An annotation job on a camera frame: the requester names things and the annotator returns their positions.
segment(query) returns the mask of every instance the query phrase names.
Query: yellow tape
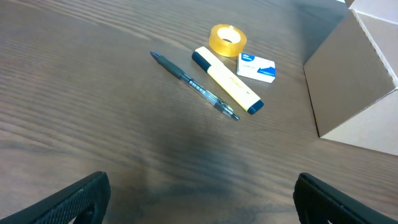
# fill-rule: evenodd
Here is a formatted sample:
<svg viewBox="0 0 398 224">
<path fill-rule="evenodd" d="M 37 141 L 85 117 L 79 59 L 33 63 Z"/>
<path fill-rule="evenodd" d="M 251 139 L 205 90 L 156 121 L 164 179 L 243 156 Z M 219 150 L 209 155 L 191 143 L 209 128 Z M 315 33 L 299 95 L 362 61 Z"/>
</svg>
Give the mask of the yellow tape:
<svg viewBox="0 0 398 224">
<path fill-rule="evenodd" d="M 240 29 L 228 24 L 218 24 L 211 29 L 209 45 L 222 56 L 236 57 L 243 51 L 247 41 L 246 35 Z"/>
</svg>

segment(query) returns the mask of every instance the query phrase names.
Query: cardboard box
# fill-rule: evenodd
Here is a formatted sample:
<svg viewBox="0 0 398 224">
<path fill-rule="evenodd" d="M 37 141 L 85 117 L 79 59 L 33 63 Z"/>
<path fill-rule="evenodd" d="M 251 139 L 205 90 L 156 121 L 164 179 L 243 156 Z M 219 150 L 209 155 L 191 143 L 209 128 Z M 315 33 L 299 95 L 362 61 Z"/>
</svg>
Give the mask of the cardboard box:
<svg viewBox="0 0 398 224">
<path fill-rule="evenodd" d="M 355 0 L 304 65 L 321 138 L 398 155 L 398 0 Z"/>
</svg>

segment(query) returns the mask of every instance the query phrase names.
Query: pen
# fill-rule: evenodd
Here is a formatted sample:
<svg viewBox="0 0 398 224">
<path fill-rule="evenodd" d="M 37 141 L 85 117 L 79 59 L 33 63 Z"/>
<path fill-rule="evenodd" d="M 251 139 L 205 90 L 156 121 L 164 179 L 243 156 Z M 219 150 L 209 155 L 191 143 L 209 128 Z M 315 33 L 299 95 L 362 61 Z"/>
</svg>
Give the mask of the pen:
<svg viewBox="0 0 398 224">
<path fill-rule="evenodd" d="M 197 93 L 204 97 L 207 101 L 209 101 L 216 109 L 220 112 L 233 118 L 235 121 L 239 119 L 230 106 L 228 106 L 220 97 L 210 93 L 208 90 L 200 86 L 193 78 L 189 77 L 181 68 L 178 68 L 171 61 L 167 60 L 165 57 L 159 55 L 156 52 L 150 52 L 152 57 L 159 63 L 161 66 L 166 68 L 172 75 L 176 78 L 193 88 Z"/>
</svg>

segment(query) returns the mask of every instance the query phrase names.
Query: wood grain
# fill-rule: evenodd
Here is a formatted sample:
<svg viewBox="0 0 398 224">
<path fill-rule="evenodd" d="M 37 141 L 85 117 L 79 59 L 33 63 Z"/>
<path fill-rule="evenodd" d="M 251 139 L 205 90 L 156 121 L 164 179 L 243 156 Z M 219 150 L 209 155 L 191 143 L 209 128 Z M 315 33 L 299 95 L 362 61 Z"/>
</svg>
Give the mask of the wood grain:
<svg viewBox="0 0 398 224">
<path fill-rule="evenodd" d="M 346 13 L 327 0 L 1 1 L 0 218 L 96 170 L 112 187 L 106 223 L 298 223 L 301 172 L 398 218 L 397 158 L 317 136 L 302 65 Z M 266 103 L 254 116 L 190 58 L 219 23 L 276 62 L 273 84 L 242 78 Z"/>
</svg>

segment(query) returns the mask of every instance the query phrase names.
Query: yellow highlighter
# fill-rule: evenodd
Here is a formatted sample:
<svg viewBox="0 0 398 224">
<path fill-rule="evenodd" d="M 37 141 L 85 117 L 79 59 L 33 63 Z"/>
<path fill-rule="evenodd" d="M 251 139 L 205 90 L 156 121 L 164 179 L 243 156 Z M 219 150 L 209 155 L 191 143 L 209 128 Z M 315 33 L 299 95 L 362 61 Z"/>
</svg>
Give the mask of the yellow highlighter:
<svg viewBox="0 0 398 224">
<path fill-rule="evenodd" d="M 249 114 L 256 113 L 264 106 L 260 97 L 206 47 L 196 49 L 192 54 L 192 59 Z"/>
</svg>

